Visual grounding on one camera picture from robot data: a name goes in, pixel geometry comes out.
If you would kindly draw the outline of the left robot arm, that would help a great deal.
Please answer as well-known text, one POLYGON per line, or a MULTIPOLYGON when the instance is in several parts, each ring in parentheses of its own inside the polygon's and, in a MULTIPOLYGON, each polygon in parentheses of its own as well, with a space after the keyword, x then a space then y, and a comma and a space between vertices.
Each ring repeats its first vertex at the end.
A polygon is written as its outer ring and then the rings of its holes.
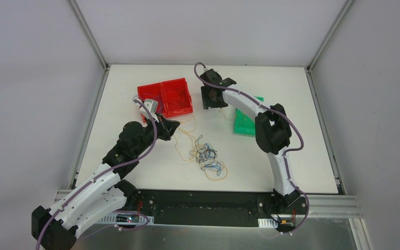
POLYGON ((171 140, 180 124, 160 114, 152 115, 146 126, 137 121, 126 123, 114 147, 83 183, 49 208, 39 206, 32 212, 36 249, 71 249, 88 228, 109 213, 133 210, 138 190, 125 180, 126 175, 157 140, 171 140))

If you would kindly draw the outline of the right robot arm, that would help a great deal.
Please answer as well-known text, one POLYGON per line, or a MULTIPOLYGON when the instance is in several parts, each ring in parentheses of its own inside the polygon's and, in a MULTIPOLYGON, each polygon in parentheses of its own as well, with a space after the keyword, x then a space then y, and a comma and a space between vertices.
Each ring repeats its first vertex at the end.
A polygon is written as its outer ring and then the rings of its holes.
POLYGON ((203 83, 204 109, 231 105, 254 122, 256 143, 267 154, 274 177, 275 207, 283 214, 289 213, 301 193, 293 182, 288 157, 292 130, 296 127, 286 116, 284 107, 281 104, 267 106, 254 96, 234 89, 236 82, 233 79, 224 79, 213 69, 205 69, 196 77, 203 83))

